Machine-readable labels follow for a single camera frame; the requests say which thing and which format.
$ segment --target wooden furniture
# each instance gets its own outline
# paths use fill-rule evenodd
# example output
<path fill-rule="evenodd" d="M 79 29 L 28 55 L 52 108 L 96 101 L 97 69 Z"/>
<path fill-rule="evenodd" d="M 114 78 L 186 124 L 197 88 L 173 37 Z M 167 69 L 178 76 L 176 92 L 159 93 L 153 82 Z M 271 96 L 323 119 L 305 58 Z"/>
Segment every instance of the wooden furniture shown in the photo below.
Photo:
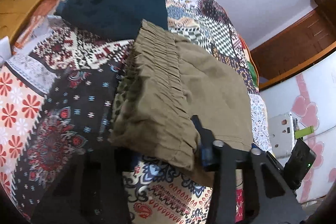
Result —
<path fill-rule="evenodd" d="M 336 0 L 318 7 L 251 51 L 264 90 L 317 63 L 336 50 Z"/>

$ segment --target dark teal garment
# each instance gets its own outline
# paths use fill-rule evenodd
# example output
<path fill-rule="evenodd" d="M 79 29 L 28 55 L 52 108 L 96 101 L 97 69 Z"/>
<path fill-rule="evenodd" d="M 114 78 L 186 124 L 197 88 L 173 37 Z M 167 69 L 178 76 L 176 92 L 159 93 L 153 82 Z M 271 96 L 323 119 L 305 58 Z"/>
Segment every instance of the dark teal garment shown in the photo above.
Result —
<path fill-rule="evenodd" d="M 114 41 L 135 39 L 142 19 L 168 30 L 165 0 L 68 0 L 61 16 Z"/>

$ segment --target silver screw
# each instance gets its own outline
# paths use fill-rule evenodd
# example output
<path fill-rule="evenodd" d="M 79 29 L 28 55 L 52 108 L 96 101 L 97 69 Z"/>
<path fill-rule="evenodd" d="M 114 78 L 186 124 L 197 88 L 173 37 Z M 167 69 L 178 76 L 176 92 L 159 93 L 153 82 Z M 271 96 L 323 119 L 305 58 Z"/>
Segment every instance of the silver screw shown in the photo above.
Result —
<path fill-rule="evenodd" d="M 261 150 L 258 149 L 258 148 L 252 148 L 251 152 L 252 152 L 252 154 L 257 155 L 257 156 L 261 155 Z"/>
<path fill-rule="evenodd" d="M 217 146 L 217 147 L 223 147 L 223 146 L 224 146 L 224 142 L 221 141 L 221 140 L 214 140 L 214 141 L 212 142 L 212 144 L 213 144 L 214 146 Z"/>

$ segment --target bedspread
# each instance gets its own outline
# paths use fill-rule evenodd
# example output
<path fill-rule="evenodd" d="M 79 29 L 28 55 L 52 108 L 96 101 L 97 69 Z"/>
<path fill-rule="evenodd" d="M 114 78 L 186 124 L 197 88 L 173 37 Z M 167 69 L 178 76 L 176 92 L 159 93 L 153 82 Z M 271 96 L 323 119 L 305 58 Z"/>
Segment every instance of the bedspread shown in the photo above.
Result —
<path fill-rule="evenodd" d="M 171 32 L 189 38 L 242 76 L 251 99 L 254 142 L 270 150 L 266 107 L 257 80 L 251 76 L 248 49 L 225 10 L 215 0 L 166 0 L 166 8 Z M 90 153 L 105 143 L 108 110 L 132 43 L 103 40 L 66 22 L 51 29 L 51 37 L 31 54 L 15 55 L 0 71 L 0 183 L 27 219 L 74 152 Z M 74 71 L 66 84 L 55 86 L 68 67 Z M 99 74 L 108 80 L 100 81 Z M 102 98 L 100 89 L 112 95 Z M 77 107 L 82 94 L 85 104 Z M 91 102 L 101 107 L 90 108 Z M 50 114 L 51 105 L 59 105 L 58 111 Z M 46 127 L 57 122 L 52 117 L 58 117 L 58 122 L 71 127 L 71 131 L 62 137 L 48 134 Z M 95 120 L 97 134 L 92 122 L 80 124 L 85 119 L 78 117 Z M 51 159 L 53 164 L 46 164 Z M 132 162 L 132 172 L 124 172 L 123 177 L 134 223 L 205 223 L 211 188 L 196 184 L 155 158 L 137 155 Z M 240 188 L 237 221 L 243 217 Z"/>

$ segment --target folded clothing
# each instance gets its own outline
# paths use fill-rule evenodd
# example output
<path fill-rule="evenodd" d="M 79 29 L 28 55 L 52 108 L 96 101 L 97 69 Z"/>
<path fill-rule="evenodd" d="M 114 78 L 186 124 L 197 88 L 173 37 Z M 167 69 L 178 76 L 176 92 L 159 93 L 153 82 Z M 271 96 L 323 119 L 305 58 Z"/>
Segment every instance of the folded clothing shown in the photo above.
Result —
<path fill-rule="evenodd" d="M 192 115 L 215 138 L 250 149 L 250 98 L 242 77 L 187 38 L 143 20 L 113 102 L 109 140 L 211 186 L 211 174 L 199 164 L 194 169 L 199 135 Z"/>
<path fill-rule="evenodd" d="M 60 15 L 114 41 L 136 38 L 142 19 L 168 29 L 165 0 L 68 0 Z"/>

